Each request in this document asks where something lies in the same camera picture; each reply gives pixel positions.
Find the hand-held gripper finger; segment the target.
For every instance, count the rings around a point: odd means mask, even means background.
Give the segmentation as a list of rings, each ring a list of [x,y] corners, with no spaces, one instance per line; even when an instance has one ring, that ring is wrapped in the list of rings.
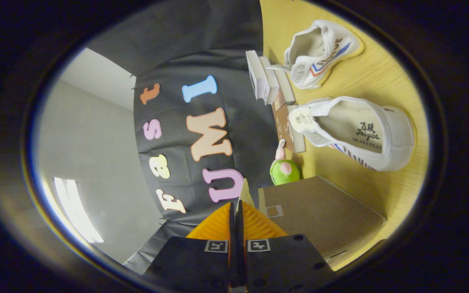
[[[335,273],[303,234],[287,234],[250,204],[237,204],[237,273],[247,293],[318,293]]]
[[[186,237],[171,237],[143,274],[164,293],[228,293],[236,277],[235,207],[214,211]]]

